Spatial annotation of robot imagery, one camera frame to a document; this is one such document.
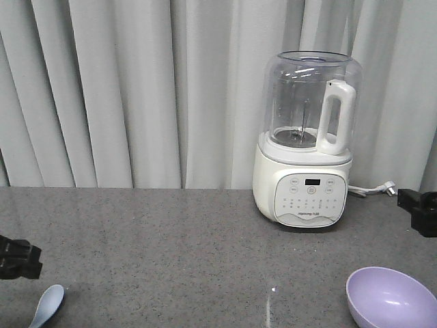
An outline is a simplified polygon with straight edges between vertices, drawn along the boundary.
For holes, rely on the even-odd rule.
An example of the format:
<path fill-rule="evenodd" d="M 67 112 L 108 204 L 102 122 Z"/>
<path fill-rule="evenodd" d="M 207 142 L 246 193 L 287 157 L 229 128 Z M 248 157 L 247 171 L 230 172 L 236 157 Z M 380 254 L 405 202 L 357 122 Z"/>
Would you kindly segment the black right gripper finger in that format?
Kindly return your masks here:
<path fill-rule="evenodd" d="M 397 205 L 411 215 L 411 227 L 424 237 L 436 237 L 436 192 L 399 189 Z"/>

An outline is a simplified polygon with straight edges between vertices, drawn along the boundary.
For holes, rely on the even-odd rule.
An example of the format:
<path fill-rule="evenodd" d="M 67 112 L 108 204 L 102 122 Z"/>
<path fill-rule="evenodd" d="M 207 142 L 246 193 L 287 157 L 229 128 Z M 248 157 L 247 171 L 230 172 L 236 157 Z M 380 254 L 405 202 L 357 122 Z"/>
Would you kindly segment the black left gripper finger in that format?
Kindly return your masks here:
<path fill-rule="evenodd" d="M 1 236 L 1 279 L 39 279 L 42 250 L 27 240 Z"/>

